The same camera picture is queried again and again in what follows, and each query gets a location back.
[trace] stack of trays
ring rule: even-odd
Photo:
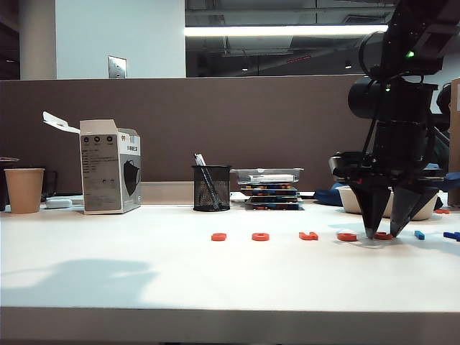
[[[303,169],[233,169],[238,173],[241,192],[250,196],[245,202],[249,210],[303,210],[302,198],[293,183],[299,181]]]

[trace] black mesh pen holder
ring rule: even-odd
[[[193,165],[193,209],[230,209],[230,165]]]

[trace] black mug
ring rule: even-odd
[[[0,157],[0,211],[5,211],[6,200],[8,198],[8,188],[6,186],[4,169],[12,168],[17,161],[17,158]]]

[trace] gray partition wall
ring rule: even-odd
[[[58,171],[59,193],[81,191],[78,136],[43,124],[49,111],[73,127],[114,119],[136,129],[143,181],[192,180],[201,152],[208,164],[235,168],[303,167],[300,189],[329,188],[328,158],[360,150],[367,135],[369,121],[347,103],[357,78],[2,81],[0,156]]]

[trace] tan paper cup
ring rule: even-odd
[[[11,213],[34,213],[40,209],[42,168],[5,169]]]

